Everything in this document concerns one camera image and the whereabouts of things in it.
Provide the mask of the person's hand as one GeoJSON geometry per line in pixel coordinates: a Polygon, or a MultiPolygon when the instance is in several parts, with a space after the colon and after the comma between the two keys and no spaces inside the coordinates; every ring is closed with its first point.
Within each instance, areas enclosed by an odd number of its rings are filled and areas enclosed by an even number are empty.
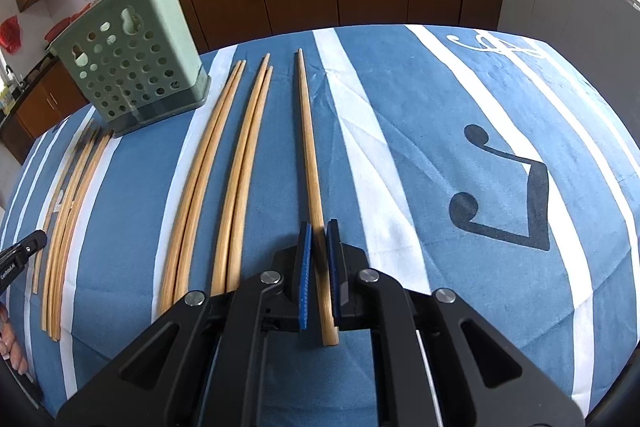
{"type": "Polygon", "coordinates": [[[0,320],[1,358],[4,361],[8,361],[14,371],[17,371],[20,375],[25,375],[28,371],[28,361],[14,333],[14,328],[9,319],[8,310],[3,303],[0,303],[0,320]]]}

